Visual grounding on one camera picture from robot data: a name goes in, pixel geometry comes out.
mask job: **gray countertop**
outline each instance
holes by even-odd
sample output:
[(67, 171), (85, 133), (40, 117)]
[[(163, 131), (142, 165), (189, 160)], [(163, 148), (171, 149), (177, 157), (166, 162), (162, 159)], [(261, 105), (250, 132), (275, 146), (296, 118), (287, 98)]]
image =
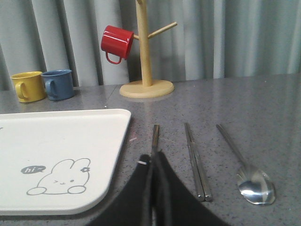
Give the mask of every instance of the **gray countertop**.
[[(124, 108), (132, 113), (109, 193), (94, 208), (71, 216), (1, 216), (0, 225), (81, 226), (118, 195), (143, 153), (151, 153), (153, 125), (160, 124), (159, 149), (196, 197), (184, 122), (191, 125), (213, 194), (203, 202), (234, 226), (301, 225), (301, 75), (270, 75), (174, 83), (175, 91), (152, 99), (130, 99), (120, 86), (75, 88), (63, 101), (19, 103), (0, 92), (0, 113)], [(270, 206), (247, 202), (236, 186), (237, 157), (216, 124), (222, 123), (242, 155), (272, 178), (277, 199)]]

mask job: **yellow mug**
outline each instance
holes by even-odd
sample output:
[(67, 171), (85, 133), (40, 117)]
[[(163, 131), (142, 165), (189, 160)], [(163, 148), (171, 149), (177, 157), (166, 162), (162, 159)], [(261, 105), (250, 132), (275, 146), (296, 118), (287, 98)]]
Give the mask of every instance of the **yellow mug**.
[(42, 72), (23, 72), (11, 76), (19, 102), (34, 102), (46, 97), (41, 74)]

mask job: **spoon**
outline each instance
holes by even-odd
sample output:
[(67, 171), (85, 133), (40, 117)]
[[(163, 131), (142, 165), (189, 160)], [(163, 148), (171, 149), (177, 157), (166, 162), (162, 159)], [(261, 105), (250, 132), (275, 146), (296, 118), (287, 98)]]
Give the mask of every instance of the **spoon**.
[(269, 176), (261, 169), (247, 163), (222, 125), (216, 125), (216, 127), (243, 164), (237, 171), (237, 185), (240, 193), (252, 204), (271, 205), (276, 199), (276, 193)]

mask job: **cartoon bunny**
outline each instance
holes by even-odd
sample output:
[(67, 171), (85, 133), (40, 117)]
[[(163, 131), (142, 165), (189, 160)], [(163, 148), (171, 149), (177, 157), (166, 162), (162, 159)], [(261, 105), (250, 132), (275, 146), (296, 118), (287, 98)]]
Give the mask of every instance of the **cartoon bunny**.
[(51, 173), (44, 176), (38, 185), (27, 191), (28, 195), (38, 194), (80, 194), (86, 190), (89, 180), (90, 160), (86, 158), (66, 159), (58, 162)]

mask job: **mug rack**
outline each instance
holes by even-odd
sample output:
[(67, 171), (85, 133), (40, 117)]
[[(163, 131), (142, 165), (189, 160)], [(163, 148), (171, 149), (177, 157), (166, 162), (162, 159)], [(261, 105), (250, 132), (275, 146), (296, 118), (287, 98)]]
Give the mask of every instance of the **mug rack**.
[(149, 33), (146, 0), (136, 0), (136, 16), (138, 35), (134, 34), (134, 39), (139, 40), (140, 43), (142, 80), (121, 86), (119, 92), (129, 98), (152, 98), (167, 95), (173, 92), (174, 85), (170, 81), (152, 79), (149, 39), (177, 26), (177, 22)]

